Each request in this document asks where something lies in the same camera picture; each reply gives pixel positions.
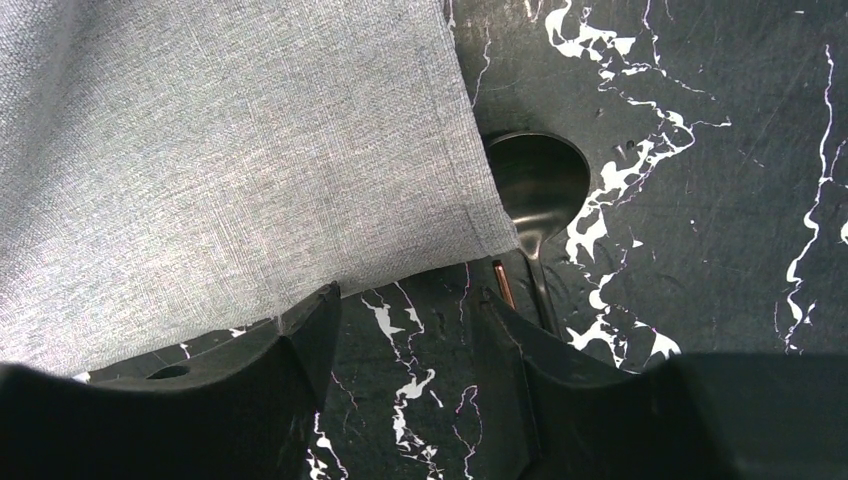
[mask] gray cloth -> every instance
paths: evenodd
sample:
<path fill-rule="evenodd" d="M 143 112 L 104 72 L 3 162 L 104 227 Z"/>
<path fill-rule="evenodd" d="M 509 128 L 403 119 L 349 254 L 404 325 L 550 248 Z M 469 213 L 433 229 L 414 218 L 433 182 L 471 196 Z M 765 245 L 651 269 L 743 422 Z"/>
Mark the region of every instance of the gray cloth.
<path fill-rule="evenodd" d="M 516 246 L 435 0 L 0 0 L 0 360 Z"/>

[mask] black spoon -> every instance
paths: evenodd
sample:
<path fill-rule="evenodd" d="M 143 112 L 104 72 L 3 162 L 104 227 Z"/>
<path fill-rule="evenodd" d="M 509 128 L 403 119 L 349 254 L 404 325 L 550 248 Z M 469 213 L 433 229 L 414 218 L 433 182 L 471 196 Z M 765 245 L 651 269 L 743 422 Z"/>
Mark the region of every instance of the black spoon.
<path fill-rule="evenodd" d="M 542 328 L 562 338 L 542 269 L 542 244 L 565 230 L 589 193 L 589 166 L 568 140 L 517 132 L 492 140 L 489 167 L 530 267 Z"/>

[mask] spoon handle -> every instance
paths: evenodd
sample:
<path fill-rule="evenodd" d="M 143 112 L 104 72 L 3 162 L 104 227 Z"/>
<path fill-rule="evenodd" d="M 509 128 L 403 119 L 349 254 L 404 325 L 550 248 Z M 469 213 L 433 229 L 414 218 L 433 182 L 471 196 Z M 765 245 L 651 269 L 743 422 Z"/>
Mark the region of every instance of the spoon handle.
<path fill-rule="evenodd" d="M 536 290 L 536 306 L 539 309 L 542 328 L 561 340 L 559 321 L 554 311 L 554 304 L 551 301 L 551 294 L 548 292 L 548 282 L 545 280 L 542 261 L 538 256 L 535 258 L 526 256 L 524 258 L 527 260 L 527 266 L 530 267 L 530 276 L 533 278 L 533 287 Z"/>

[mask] marble surface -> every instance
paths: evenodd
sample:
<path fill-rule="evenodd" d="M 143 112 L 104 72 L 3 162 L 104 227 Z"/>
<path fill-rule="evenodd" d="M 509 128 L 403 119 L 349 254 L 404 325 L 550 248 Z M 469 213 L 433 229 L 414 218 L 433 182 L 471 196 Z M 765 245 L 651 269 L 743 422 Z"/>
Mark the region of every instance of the marble surface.
<path fill-rule="evenodd" d="M 848 2 L 447 0 L 484 138 L 544 130 L 592 170 L 544 260 L 569 343 L 638 373 L 680 352 L 848 350 Z M 534 318 L 520 257 L 503 257 Z M 486 478 L 468 346 L 490 259 L 344 302 L 305 478 Z M 145 375 L 216 332 L 83 374 Z"/>

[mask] fabric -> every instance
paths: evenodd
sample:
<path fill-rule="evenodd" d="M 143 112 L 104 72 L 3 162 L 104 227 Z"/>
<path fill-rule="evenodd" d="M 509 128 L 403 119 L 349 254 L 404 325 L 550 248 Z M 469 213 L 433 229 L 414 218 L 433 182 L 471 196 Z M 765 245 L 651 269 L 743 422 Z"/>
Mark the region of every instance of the fabric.
<path fill-rule="evenodd" d="M 515 248 L 434 0 L 0 0 L 0 360 Z"/>

